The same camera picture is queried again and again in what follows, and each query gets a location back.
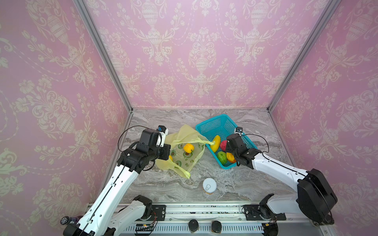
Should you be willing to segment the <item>orange yellow mango slice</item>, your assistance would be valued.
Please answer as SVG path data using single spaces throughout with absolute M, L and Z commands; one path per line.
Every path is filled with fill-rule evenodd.
M 226 158 L 227 158 L 228 162 L 230 162 L 230 163 L 235 163 L 235 162 L 236 162 L 235 157 L 234 157 L 233 154 L 230 153 L 230 152 L 227 152 L 227 153 L 226 153 Z

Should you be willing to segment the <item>green apple fruit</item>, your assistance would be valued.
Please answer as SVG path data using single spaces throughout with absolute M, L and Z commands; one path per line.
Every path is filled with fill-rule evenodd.
M 228 162 L 226 153 L 223 152 L 223 151 L 219 151 L 217 153 L 217 158 L 218 158 L 219 162 L 221 163 L 221 165 L 223 165 L 223 166 Z

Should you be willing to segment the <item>pink red fruit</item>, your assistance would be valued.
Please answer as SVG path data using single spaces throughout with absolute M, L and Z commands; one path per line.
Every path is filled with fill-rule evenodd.
M 223 152 L 226 152 L 227 140 L 224 140 L 220 143 L 220 149 Z

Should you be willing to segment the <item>yellow mango fruit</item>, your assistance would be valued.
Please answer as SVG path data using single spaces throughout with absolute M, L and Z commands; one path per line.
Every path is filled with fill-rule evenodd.
M 210 146 L 210 149 L 212 150 L 213 153 L 216 153 L 221 144 L 221 137 L 219 135 L 216 135 L 212 142 L 213 144 Z

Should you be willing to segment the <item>yellow plastic bag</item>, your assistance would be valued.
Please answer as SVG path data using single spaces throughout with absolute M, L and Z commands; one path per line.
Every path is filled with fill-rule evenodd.
M 191 177 L 191 170 L 202 158 L 206 145 L 213 144 L 189 125 L 184 125 L 178 132 L 167 135 L 165 143 L 171 145 L 170 155 L 173 161 L 158 159 L 156 166 L 161 170 L 172 170 L 185 179 Z M 191 143 L 195 147 L 191 154 L 185 153 L 183 150 L 187 143 Z

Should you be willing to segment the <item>yellow pear fruit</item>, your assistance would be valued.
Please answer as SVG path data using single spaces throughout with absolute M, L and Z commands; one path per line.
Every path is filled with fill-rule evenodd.
M 195 147 L 191 143 L 187 143 L 184 145 L 183 150 L 185 153 L 191 154 L 195 150 Z

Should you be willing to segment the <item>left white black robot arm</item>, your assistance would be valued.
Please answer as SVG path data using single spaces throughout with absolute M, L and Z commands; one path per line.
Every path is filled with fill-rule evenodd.
M 65 236 L 119 236 L 133 222 L 155 220 L 152 200 L 142 195 L 115 214 L 115 210 L 139 174 L 157 159 L 168 160 L 171 146 L 165 143 L 168 129 L 160 125 L 156 130 L 145 128 L 140 139 L 121 152 L 108 183 L 76 223 L 64 229 Z

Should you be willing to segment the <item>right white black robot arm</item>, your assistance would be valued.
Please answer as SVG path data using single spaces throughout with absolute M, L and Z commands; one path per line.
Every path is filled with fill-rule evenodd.
M 293 194 L 265 196 L 259 203 L 263 218 L 273 219 L 275 215 L 284 213 L 302 213 L 315 225 L 335 223 L 332 208 L 337 204 L 338 198 L 321 171 L 307 171 L 275 160 L 264 151 L 248 148 L 242 137 L 242 134 L 234 133 L 226 139 L 226 151 L 233 154 L 237 165 L 270 175 L 294 190 Z

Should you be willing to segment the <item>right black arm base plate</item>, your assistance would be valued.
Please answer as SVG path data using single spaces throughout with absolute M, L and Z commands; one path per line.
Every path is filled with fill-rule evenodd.
M 260 205 L 243 205 L 242 213 L 245 215 L 247 221 L 285 221 L 286 215 L 284 213 L 275 214 L 267 206 Z

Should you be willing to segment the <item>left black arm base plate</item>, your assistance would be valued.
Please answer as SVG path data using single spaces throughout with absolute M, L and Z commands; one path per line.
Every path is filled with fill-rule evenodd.
M 147 221 L 164 221 L 166 216 L 166 205 L 151 205 L 146 208 L 147 215 L 146 220 Z

